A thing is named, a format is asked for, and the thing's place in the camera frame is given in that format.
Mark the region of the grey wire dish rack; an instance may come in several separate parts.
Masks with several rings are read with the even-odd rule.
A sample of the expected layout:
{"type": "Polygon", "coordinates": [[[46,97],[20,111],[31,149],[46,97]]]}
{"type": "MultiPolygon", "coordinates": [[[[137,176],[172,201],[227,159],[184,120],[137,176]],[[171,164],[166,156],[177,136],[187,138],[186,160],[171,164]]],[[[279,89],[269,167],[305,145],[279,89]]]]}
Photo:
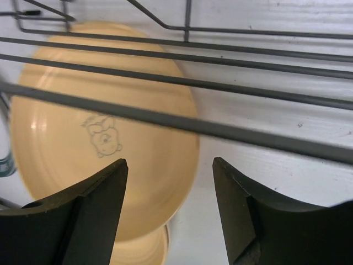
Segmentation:
{"type": "MultiPolygon", "coordinates": [[[[264,49],[247,46],[233,46],[209,43],[194,43],[189,40],[189,34],[193,31],[219,34],[247,34],[245,29],[225,29],[210,27],[193,27],[190,25],[192,2],[187,1],[185,7],[185,24],[180,28],[184,32],[182,41],[167,39],[151,39],[142,37],[130,37],[122,35],[103,35],[91,33],[75,33],[70,30],[69,25],[74,21],[74,17],[68,14],[67,1],[62,3],[63,10],[54,9],[53,21],[65,23],[64,31],[56,31],[55,35],[75,37],[79,40],[112,40],[124,41],[126,43],[160,44],[176,47],[188,47],[204,50],[219,50],[229,52],[239,52],[246,54],[259,54],[278,57],[293,57],[308,60],[319,60],[329,62],[352,63],[352,57],[346,55],[321,54],[312,52],[264,49]]],[[[37,41],[29,39],[17,39],[1,37],[4,43],[36,45],[43,47],[55,47],[66,50],[102,52],[109,55],[129,55],[139,57],[150,57],[157,59],[172,59],[177,61],[197,62],[210,65],[232,66],[241,68],[252,68],[265,71],[286,72],[291,74],[318,76],[326,78],[337,78],[340,80],[352,80],[352,73],[349,71],[339,71],[323,68],[303,67],[294,65],[283,65],[274,63],[264,63],[255,61],[232,60],[224,57],[208,57],[186,54],[175,54],[166,52],[156,52],[147,50],[131,50],[112,48],[104,46],[91,46],[80,44],[53,43],[47,41],[37,41]]],[[[133,80],[144,80],[150,82],[159,82],[167,84],[177,84],[189,87],[209,89],[212,91],[228,92],[234,94],[243,94],[260,98],[269,98],[283,100],[287,102],[296,102],[308,105],[317,105],[321,107],[352,110],[352,102],[349,100],[333,99],[326,97],[310,96],[307,94],[298,94],[282,91],[274,91],[263,88],[239,86],[236,84],[226,84],[219,82],[203,81],[199,79],[189,79],[184,77],[173,77],[167,75],[158,75],[152,73],[143,73],[114,68],[88,66],[75,63],[58,62],[44,59],[32,59],[29,57],[1,55],[2,60],[30,63],[33,65],[49,66],[62,68],[65,70],[74,70],[81,72],[97,73],[109,76],[118,76],[130,78],[133,80]]],[[[307,141],[298,138],[291,138],[282,135],[269,134],[263,131],[250,130],[224,124],[212,123],[200,119],[186,118],[183,116],[163,114],[152,110],[128,107],[122,104],[113,104],[106,101],[98,101],[83,97],[69,96],[56,92],[45,92],[40,89],[31,88],[24,85],[12,84],[8,82],[1,83],[1,91],[17,96],[23,96],[31,99],[38,99],[45,102],[56,103],[66,107],[74,107],[84,110],[111,114],[121,118],[141,121],[150,124],[156,124],[173,129],[180,129],[201,135],[213,136],[219,139],[226,139],[245,144],[266,147],[269,149],[280,150],[299,155],[320,158],[323,160],[352,164],[352,150],[341,146],[327,145],[321,142],[307,141]]]]}

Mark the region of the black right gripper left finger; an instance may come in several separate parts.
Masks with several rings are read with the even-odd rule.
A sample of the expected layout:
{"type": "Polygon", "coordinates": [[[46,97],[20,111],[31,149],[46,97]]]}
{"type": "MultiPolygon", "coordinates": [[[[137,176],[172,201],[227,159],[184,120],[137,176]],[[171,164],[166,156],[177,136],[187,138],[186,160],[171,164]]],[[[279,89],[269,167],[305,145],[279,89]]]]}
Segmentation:
{"type": "Polygon", "coordinates": [[[128,170],[119,159],[58,193],[1,210],[1,264],[109,264],[128,170]]]}

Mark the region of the yellow shallow plate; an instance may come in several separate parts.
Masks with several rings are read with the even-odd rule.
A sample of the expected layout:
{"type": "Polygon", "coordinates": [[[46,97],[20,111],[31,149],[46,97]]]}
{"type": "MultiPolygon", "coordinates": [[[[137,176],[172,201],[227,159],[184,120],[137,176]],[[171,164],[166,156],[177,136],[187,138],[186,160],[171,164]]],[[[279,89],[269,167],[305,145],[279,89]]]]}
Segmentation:
{"type": "Polygon", "coordinates": [[[169,227],[164,225],[149,235],[126,242],[115,242],[112,265],[161,265],[169,251],[169,227]]]}

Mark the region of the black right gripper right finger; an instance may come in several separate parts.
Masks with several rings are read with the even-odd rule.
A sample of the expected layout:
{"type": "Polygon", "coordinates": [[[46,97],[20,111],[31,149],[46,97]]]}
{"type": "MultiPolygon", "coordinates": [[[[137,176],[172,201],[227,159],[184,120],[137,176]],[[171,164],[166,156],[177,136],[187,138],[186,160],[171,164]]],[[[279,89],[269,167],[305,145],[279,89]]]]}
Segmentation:
{"type": "Polygon", "coordinates": [[[212,165],[229,264],[351,264],[352,202],[305,203],[212,165]]]}

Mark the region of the white plate dark patterned rim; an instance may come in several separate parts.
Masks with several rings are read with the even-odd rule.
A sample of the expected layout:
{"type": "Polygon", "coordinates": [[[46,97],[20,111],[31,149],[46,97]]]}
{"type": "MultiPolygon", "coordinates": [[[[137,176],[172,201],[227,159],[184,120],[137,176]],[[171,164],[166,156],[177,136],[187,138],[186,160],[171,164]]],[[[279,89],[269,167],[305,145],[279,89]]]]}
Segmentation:
{"type": "Polygon", "coordinates": [[[1,92],[1,178],[9,177],[17,170],[10,144],[9,114],[9,99],[4,92],[1,92]]]}

